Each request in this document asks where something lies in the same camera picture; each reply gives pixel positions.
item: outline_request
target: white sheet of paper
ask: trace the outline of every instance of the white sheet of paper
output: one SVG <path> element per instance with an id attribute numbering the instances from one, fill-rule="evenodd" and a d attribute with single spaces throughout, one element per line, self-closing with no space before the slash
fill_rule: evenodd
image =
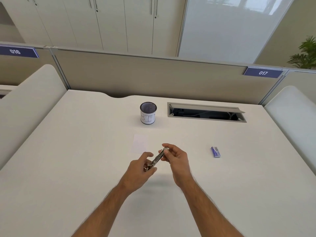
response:
<path id="1" fill-rule="evenodd" d="M 134 141 L 132 145 L 132 153 L 142 154 L 148 150 L 148 136 L 147 135 L 134 135 Z"/>

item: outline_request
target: person's left hand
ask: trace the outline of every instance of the person's left hand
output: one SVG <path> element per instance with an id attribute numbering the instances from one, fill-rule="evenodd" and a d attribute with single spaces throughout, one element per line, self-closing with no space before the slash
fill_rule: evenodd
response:
<path id="1" fill-rule="evenodd" d="M 153 153 L 144 152 L 139 159 L 131 161 L 127 171 L 118 184 L 125 188 L 128 194 L 131 194 L 142 187 L 149 177 L 156 172 L 156 167 L 144 172 L 144 167 L 147 166 L 147 163 L 151 162 L 147 157 L 152 156 L 154 156 Z"/>

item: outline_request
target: cup rim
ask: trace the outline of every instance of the cup rim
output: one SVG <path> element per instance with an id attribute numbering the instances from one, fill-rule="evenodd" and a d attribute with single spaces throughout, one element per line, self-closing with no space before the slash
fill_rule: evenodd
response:
<path id="1" fill-rule="evenodd" d="M 142 104 L 140 105 L 140 107 L 139 107 L 141 112 L 146 113 L 146 114 L 152 114 L 152 113 L 154 113 L 154 112 L 156 112 L 156 111 L 157 111 L 157 106 L 156 106 L 156 104 L 155 104 L 155 103 L 152 103 L 152 104 L 156 107 L 156 108 L 155 108 L 155 110 L 154 110 L 153 112 L 145 112 L 145 111 L 143 111 L 143 110 L 142 110 L 142 105 L 143 105 L 143 104 L 145 104 L 145 103 L 152 103 L 152 102 L 150 102 L 150 101 L 146 101 L 146 102 L 142 103 Z"/>

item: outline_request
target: blue sign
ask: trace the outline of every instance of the blue sign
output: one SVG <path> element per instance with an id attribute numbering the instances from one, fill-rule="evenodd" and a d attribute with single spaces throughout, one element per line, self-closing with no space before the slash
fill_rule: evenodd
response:
<path id="1" fill-rule="evenodd" d="M 248 67 L 244 75 L 279 78 L 282 73 L 282 70 Z"/>
<path id="2" fill-rule="evenodd" d="M 0 55 L 14 55 L 38 58 L 35 48 L 0 45 Z"/>

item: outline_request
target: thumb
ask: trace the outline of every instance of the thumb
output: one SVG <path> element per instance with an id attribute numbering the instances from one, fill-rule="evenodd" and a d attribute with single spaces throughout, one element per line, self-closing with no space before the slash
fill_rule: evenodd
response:
<path id="1" fill-rule="evenodd" d="M 168 158 L 168 160 L 169 160 L 170 162 L 172 162 L 172 161 L 176 158 L 176 157 L 175 157 L 174 155 L 172 155 L 171 152 L 168 151 L 168 150 L 164 150 L 163 152 L 165 153 L 165 156 Z"/>
<path id="2" fill-rule="evenodd" d="M 150 176 L 152 176 L 157 170 L 157 167 L 153 167 L 150 170 L 146 171 L 146 175 L 149 178 Z"/>

